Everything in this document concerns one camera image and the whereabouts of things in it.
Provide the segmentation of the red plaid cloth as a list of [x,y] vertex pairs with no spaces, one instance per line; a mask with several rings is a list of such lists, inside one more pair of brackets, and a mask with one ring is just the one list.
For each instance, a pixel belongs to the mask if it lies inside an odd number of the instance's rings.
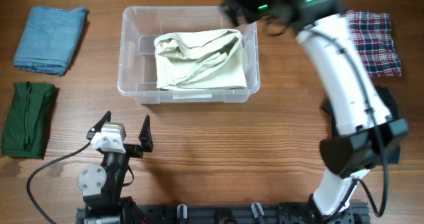
[[395,50],[389,14],[349,10],[344,18],[368,76],[400,77],[401,60]]

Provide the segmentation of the cream cloth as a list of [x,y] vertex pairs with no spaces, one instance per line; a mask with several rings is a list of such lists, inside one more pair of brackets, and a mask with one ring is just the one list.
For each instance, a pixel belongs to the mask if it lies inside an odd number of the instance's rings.
[[245,89],[243,35],[235,29],[173,32],[154,40],[156,87]]

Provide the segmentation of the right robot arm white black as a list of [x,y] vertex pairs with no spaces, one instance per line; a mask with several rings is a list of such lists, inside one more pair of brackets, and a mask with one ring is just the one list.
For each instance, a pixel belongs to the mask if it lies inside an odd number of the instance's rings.
[[376,166],[389,185],[388,166],[408,134],[373,86],[350,38],[340,0],[223,0],[221,9],[234,26],[266,19],[294,31],[327,92],[337,136],[319,150],[326,169],[309,198],[318,223],[350,212],[350,198]]

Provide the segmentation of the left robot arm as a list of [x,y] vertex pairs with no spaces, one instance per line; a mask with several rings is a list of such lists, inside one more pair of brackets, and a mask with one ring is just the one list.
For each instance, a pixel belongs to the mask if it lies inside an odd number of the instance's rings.
[[131,185],[125,182],[131,158],[143,157],[153,151],[150,132],[150,117],[144,119],[138,139],[140,144],[126,144],[125,126],[111,122],[108,111],[88,132],[88,145],[103,155],[99,165],[92,164],[82,169],[78,176],[78,187],[82,191],[85,207],[78,209],[76,223],[146,223],[145,214],[137,207],[132,197],[121,197],[122,189]]

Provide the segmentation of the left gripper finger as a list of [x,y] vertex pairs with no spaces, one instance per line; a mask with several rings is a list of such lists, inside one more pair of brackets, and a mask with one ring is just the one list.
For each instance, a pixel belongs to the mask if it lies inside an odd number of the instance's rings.
[[150,131],[150,116],[149,115],[147,115],[144,118],[138,139],[141,145],[152,145],[152,135]]
[[89,133],[96,133],[96,132],[100,132],[102,126],[106,123],[106,122],[110,122],[111,121],[111,112],[107,111],[104,116],[102,116],[102,118],[94,125],[92,126],[92,128],[90,128]]

